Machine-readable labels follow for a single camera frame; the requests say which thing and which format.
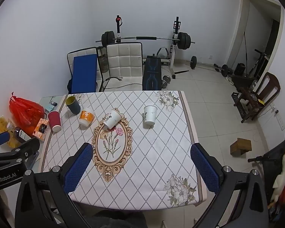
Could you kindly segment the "black blue weight bench pad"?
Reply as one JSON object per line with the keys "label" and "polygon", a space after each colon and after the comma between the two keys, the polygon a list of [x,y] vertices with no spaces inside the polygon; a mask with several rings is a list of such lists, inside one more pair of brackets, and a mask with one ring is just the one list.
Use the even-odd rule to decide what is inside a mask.
{"label": "black blue weight bench pad", "polygon": [[159,57],[147,56],[142,77],[143,91],[160,91],[162,87],[162,63]]}

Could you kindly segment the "small wooden stool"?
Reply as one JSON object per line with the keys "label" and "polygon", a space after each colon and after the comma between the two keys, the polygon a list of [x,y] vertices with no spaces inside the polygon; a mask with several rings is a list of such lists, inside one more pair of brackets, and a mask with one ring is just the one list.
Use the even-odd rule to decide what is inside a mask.
{"label": "small wooden stool", "polygon": [[238,138],[230,146],[230,154],[234,157],[239,157],[249,151],[252,151],[252,144],[248,139]]}

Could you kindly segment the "white paper cup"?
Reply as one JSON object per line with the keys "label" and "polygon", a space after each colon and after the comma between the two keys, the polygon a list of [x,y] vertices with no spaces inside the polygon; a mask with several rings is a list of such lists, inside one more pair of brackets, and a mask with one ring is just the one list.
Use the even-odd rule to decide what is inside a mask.
{"label": "white paper cup", "polygon": [[109,114],[106,115],[103,124],[108,128],[112,129],[115,125],[119,123],[122,116],[119,111],[112,109]]}
{"label": "white paper cup", "polygon": [[147,105],[144,107],[144,123],[147,126],[154,126],[156,120],[157,107],[154,105]]}

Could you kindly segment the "red plastic bag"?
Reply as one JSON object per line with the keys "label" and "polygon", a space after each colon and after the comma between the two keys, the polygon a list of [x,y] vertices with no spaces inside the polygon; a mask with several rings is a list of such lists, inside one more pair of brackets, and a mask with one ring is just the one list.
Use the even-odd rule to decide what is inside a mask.
{"label": "red plastic bag", "polygon": [[45,114],[40,104],[17,97],[14,93],[9,100],[9,111],[16,125],[29,136],[33,136],[35,127]]}

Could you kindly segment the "blue phone near wall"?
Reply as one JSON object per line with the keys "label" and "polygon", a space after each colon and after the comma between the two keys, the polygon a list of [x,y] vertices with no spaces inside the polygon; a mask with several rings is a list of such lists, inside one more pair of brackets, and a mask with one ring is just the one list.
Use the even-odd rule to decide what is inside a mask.
{"label": "blue phone near wall", "polygon": [[45,106],[45,110],[47,112],[51,112],[53,110],[55,110],[55,108],[58,106],[58,103],[57,102],[54,102],[54,101],[51,101],[49,102],[48,104],[46,104]]}

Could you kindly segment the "orange small box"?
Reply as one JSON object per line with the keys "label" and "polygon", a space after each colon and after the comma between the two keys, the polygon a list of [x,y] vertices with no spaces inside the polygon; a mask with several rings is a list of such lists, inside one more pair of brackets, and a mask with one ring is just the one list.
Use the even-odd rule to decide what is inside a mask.
{"label": "orange small box", "polygon": [[44,141],[48,128],[49,128],[49,121],[47,119],[41,118],[33,131],[33,136],[41,141]]}

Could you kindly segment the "brown wooden chair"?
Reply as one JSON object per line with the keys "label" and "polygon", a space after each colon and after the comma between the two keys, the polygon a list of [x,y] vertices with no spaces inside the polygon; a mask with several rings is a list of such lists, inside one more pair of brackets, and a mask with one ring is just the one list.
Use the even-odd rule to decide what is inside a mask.
{"label": "brown wooden chair", "polygon": [[239,93],[233,92],[231,97],[238,109],[241,123],[251,118],[254,120],[279,94],[281,86],[277,77],[267,72],[256,91],[247,87],[239,88]]}

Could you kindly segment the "floral diamond pattern tablecloth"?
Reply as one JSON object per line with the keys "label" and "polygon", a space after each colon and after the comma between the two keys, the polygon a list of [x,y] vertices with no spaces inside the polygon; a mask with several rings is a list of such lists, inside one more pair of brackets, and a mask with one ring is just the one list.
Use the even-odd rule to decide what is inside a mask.
{"label": "floral diamond pattern tablecloth", "polygon": [[[199,205],[207,190],[190,158],[197,132],[182,91],[115,91],[76,95],[95,119],[89,127],[58,96],[62,129],[49,133],[40,156],[40,171],[62,165],[83,143],[93,156],[71,199],[92,206],[155,210]],[[154,126],[144,123],[144,107],[157,107]],[[122,119],[112,129],[103,121],[115,109]]]}

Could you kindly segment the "white padded chair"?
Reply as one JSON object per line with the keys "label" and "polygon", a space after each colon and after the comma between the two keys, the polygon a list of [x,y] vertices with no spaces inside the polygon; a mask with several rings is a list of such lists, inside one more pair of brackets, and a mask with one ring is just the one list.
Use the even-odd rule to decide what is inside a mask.
{"label": "white padded chair", "polygon": [[109,44],[106,47],[109,77],[103,90],[141,91],[143,87],[143,46],[140,42]]}

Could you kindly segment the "orange white cup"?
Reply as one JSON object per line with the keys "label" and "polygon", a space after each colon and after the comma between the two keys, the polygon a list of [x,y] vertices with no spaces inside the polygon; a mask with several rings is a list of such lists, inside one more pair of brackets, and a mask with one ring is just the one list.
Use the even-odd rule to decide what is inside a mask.
{"label": "orange white cup", "polygon": [[90,111],[89,109],[84,109],[79,117],[79,124],[85,127],[89,127],[94,119],[94,112]]}

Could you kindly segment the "barbell with black plates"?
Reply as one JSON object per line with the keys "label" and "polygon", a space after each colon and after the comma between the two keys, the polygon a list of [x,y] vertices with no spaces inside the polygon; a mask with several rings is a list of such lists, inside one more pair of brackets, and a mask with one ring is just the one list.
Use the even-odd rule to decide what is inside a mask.
{"label": "barbell with black plates", "polygon": [[106,47],[109,44],[115,43],[118,40],[167,40],[171,41],[173,44],[175,44],[178,49],[181,50],[187,50],[190,48],[192,44],[195,44],[195,42],[192,41],[190,35],[185,32],[180,32],[177,34],[177,38],[162,38],[162,37],[156,37],[156,36],[129,36],[129,37],[119,37],[116,38],[113,31],[106,31],[102,34],[101,39],[97,40],[96,43],[101,43],[103,47]]}

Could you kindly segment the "brown glass bottle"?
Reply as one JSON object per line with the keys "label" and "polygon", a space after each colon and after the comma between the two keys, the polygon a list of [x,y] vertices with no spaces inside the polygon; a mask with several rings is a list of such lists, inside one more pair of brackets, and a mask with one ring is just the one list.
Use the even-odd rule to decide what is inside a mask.
{"label": "brown glass bottle", "polygon": [[31,139],[29,135],[27,135],[20,127],[16,127],[12,122],[7,123],[7,129],[11,131],[13,137],[20,143],[25,143]]}

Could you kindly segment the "white weight bench rack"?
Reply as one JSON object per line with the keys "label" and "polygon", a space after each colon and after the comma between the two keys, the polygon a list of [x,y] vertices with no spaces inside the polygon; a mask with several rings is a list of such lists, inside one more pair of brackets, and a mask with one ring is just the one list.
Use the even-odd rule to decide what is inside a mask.
{"label": "white weight bench rack", "polygon": [[[121,31],[120,31],[120,27],[122,26],[122,18],[120,17],[120,15],[116,15],[115,22],[116,22],[116,27],[117,27],[117,38],[122,37]],[[172,38],[177,38],[177,34],[180,31],[180,26],[181,26],[181,22],[179,21],[179,17],[176,17],[176,20],[173,23]],[[172,76],[172,79],[176,78],[176,74],[188,72],[188,70],[174,72],[173,66],[174,66],[176,52],[177,52],[177,46],[171,42],[170,51],[168,52],[170,54],[170,60],[167,63],[167,65],[169,66],[169,71]]]}

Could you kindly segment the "black dumbbell on floor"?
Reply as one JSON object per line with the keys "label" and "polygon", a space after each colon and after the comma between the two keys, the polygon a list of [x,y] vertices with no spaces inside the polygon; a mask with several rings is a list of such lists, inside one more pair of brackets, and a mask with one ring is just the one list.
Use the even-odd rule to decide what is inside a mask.
{"label": "black dumbbell on floor", "polygon": [[226,64],[222,65],[221,67],[217,64],[214,64],[214,69],[217,72],[221,72],[223,77],[231,76],[233,75],[233,70],[229,68]]}

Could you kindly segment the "red paper cup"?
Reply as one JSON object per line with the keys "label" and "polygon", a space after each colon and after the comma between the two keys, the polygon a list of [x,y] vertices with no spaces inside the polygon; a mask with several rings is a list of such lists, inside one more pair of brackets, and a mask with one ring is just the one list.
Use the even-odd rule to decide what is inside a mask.
{"label": "red paper cup", "polygon": [[54,133],[61,131],[61,119],[58,111],[51,111],[48,114],[49,125]]}

